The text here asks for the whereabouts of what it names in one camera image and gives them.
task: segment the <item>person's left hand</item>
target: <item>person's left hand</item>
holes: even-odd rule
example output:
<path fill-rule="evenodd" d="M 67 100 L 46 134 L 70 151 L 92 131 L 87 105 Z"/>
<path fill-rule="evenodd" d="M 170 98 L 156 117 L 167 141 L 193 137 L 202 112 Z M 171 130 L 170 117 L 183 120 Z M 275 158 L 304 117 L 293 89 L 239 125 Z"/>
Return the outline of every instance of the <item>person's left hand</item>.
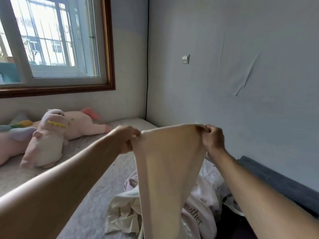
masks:
<path fill-rule="evenodd" d="M 108 135 L 112 136 L 119 142 L 121 146 L 121 153 L 125 154 L 132 151 L 131 138 L 133 136 L 139 136 L 141 132 L 131 126 L 118 126 L 112 130 Z"/>

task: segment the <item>building window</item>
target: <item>building window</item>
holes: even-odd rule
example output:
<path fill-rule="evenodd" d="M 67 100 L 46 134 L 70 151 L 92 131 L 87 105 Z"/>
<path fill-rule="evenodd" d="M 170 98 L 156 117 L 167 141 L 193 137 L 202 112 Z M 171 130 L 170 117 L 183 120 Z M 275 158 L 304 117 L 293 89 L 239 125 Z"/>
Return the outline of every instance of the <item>building window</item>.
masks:
<path fill-rule="evenodd" d="M 53 52 L 62 53 L 62 48 L 61 48 L 61 45 L 60 45 L 60 41 L 52 40 L 51 43 L 52 43 Z"/>
<path fill-rule="evenodd" d="M 110 0 L 0 0 L 0 49 L 0 98 L 115 88 Z"/>

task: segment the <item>pink plush toy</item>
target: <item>pink plush toy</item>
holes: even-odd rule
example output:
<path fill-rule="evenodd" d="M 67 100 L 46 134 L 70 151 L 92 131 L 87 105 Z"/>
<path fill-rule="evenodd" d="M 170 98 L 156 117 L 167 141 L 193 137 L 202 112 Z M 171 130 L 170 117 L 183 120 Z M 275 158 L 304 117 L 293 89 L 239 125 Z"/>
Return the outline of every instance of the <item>pink plush toy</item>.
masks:
<path fill-rule="evenodd" d="M 84 108 L 78 112 L 65 112 L 69 121 L 64 137 L 66 140 L 72 140 L 85 135 L 95 135 L 108 133 L 111 129 L 106 124 L 93 124 L 93 120 L 99 120 L 100 116 L 91 108 Z M 38 127 L 40 122 L 35 122 L 34 127 Z"/>
<path fill-rule="evenodd" d="M 0 165 L 12 156 L 24 153 L 35 131 L 35 127 L 26 127 L 0 132 Z"/>
<path fill-rule="evenodd" d="M 62 156 L 62 146 L 69 143 L 64 139 L 68 126 L 64 112 L 59 109 L 47 111 L 33 133 L 20 166 L 52 167 Z"/>

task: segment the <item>wall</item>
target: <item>wall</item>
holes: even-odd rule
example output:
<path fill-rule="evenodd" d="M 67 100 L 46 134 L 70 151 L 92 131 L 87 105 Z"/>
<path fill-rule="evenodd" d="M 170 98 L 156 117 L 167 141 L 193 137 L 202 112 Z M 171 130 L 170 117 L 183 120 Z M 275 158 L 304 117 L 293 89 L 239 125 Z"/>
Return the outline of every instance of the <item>wall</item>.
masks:
<path fill-rule="evenodd" d="M 0 124 L 18 111 L 34 120 L 47 109 L 91 107 L 105 122 L 145 116 L 148 0 L 111 0 L 115 65 L 114 91 L 0 99 Z"/>
<path fill-rule="evenodd" d="M 318 9 L 319 0 L 150 0 L 147 120 L 220 126 L 237 159 L 319 191 Z"/>

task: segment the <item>white light switch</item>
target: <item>white light switch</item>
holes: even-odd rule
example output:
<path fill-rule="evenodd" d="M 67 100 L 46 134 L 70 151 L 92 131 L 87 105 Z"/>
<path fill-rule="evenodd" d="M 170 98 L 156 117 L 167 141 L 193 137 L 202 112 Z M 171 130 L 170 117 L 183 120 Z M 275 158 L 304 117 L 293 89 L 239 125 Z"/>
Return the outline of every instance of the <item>white light switch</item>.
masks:
<path fill-rule="evenodd" d="M 182 64 L 188 64 L 189 63 L 189 55 L 183 55 L 181 58 Z"/>

